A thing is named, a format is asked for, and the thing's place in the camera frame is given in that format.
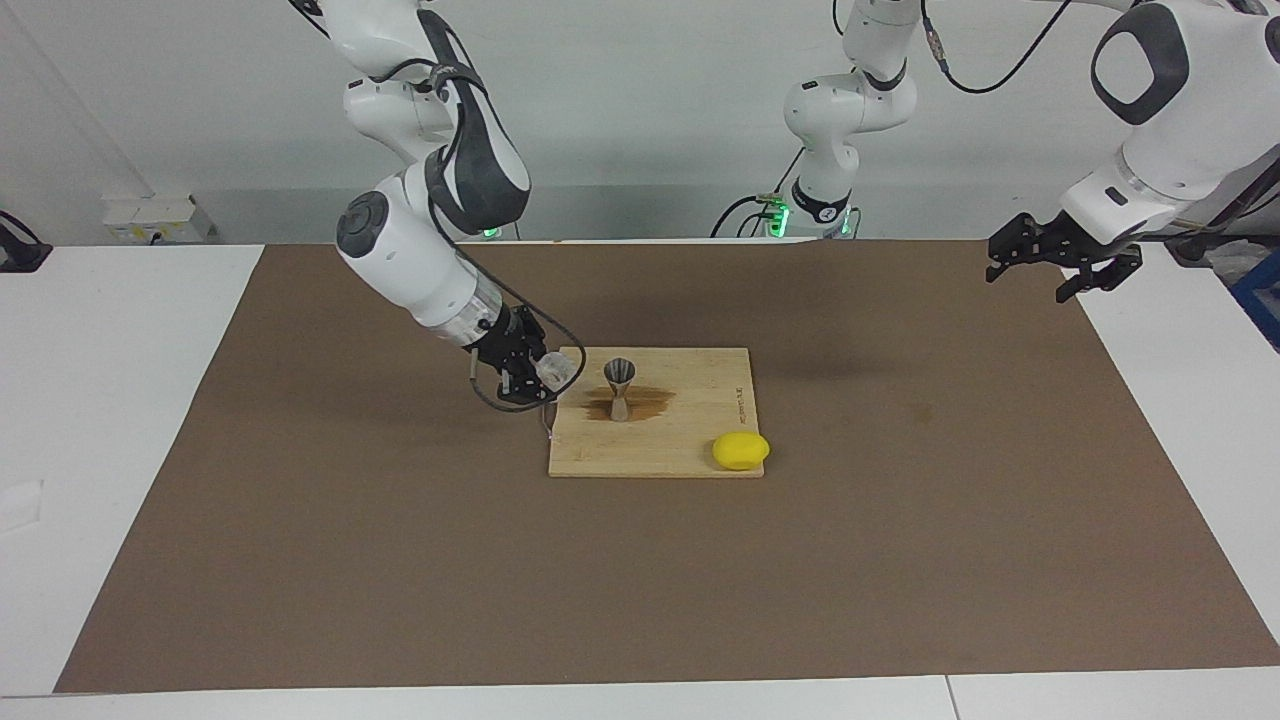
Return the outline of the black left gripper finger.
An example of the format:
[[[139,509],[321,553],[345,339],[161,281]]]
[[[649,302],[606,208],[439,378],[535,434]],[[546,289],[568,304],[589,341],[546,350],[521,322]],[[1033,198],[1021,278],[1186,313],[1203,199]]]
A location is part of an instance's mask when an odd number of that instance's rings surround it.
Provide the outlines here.
[[[1029,213],[1020,213],[997,229],[987,242],[987,282],[995,283],[1007,269],[1037,264],[1041,256],[1041,227]]]
[[[1074,275],[1057,287],[1057,302],[1065,304],[1076,295],[1092,290],[1114,291],[1137,273],[1142,264],[1140,249],[1125,249],[1103,265],[1082,265]]]

